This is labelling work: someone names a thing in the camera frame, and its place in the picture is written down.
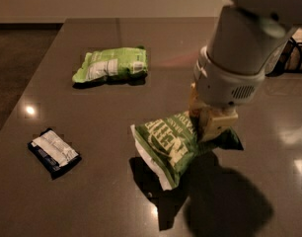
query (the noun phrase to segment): green bag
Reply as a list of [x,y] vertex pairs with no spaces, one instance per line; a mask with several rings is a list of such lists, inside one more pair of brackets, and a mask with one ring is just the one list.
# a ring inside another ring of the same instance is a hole
[[197,122],[197,118],[190,118],[186,112],[131,126],[135,146],[145,163],[158,175],[163,190],[179,185],[182,174],[195,157],[216,147],[243,150],[232,128],[213,140],[198,144]]
[[146,50],[123,47],[88,52],[82,67],[73,75],[75,83],[123,81],[147,75]]

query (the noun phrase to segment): small packet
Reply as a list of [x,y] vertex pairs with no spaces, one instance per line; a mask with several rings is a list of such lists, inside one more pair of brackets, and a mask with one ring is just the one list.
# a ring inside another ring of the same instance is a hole
[[197,118],[189,112],[131,126],[135,146],[150,169],[157,174],[163,190],[179,185],[180,178],[192,160],[216,147],[243,150],[232,128],[217,138],[197,142]]
[[62,176],[81,160],[80,154],[50,128],[28,143],[28,147],[50,172],[52,179]]
[[147,75],[144,48],[123,47],[88,52],[82,67],[73,75],[74,83],[125,81]]

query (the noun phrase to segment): dark brown floor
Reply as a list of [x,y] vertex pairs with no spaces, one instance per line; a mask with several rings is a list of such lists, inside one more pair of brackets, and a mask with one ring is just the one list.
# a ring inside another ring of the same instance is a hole
[[0,130],[58,33],[0,30]]

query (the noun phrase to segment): black and white packet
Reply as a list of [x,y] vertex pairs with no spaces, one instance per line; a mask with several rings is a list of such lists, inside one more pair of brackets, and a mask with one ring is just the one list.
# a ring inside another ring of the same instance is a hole
[[54,180],[72,169],[82,158],[51,128],[28,143],[29,149],[51,174]]

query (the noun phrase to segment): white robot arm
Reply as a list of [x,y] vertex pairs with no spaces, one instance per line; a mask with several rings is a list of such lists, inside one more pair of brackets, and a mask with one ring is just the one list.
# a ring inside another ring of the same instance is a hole
[[273,68],[289,38],[302,27],[302,0],[232,0],[194,68],[190,114],[199,136],[218,136],[238,118]]

